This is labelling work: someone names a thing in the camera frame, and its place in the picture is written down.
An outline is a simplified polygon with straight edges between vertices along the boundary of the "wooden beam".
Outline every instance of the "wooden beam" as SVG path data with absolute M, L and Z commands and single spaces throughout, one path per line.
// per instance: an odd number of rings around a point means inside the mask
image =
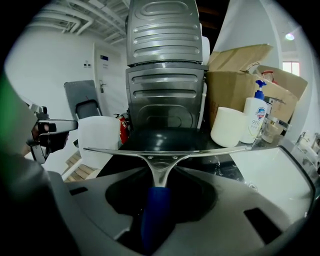
M 212 29 L 212 30 L 218 29 L 217 26 L 211 22 L 200 20 L 200 23 L 202 24 L 202 27 L 204 27 L 204 28 L 208 28 L 208 29 Z
M 220 16 L 220 13 L 214 9 L 210 9 L 208 7 L 198 6 L 199 13 L 211 14 L 214 16 Z

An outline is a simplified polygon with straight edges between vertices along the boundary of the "red object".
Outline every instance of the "red object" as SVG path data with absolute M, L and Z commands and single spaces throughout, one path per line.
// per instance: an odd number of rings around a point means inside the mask
M 115 114 L 117 119 L 120 120 L 120 139 L 121 143 L 125 144 L 125 142 L 129 139 L 129 130 L 128 124 L 126 122 L 125 117 L 122 114 Z

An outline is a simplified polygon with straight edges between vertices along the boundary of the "white sink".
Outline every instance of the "white sink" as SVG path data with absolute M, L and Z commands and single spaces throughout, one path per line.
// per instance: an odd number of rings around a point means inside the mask
M 312 188 L 281 148 L 230 155 L 246 182 L 283 210 L 291 224 L 305 216 L 313 200 Z

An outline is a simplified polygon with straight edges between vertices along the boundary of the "soap bottle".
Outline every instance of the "soap bottle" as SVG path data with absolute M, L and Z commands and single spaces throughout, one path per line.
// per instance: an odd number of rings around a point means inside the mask
M 240 139 L 241 142 L 251 144 L 255 141 L 268 108 L 267 103 L 264 101 L 264 93 L 262 92 L 262 86 L 267 84 L 264 81 L 255 81 L 259 85 L 259 90 L 254 94 L 254 97 L 246 98 L 243 113 L 247 116 L 248 124 Z

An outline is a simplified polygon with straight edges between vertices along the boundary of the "window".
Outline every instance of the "window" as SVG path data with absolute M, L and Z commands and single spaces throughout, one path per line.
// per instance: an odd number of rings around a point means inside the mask
M 282 69 L 284 71 L 292 73 L 298 77 L 300 76 L 300 63 L 299 62 L 292 62 L 292 61 L 283 62 Z

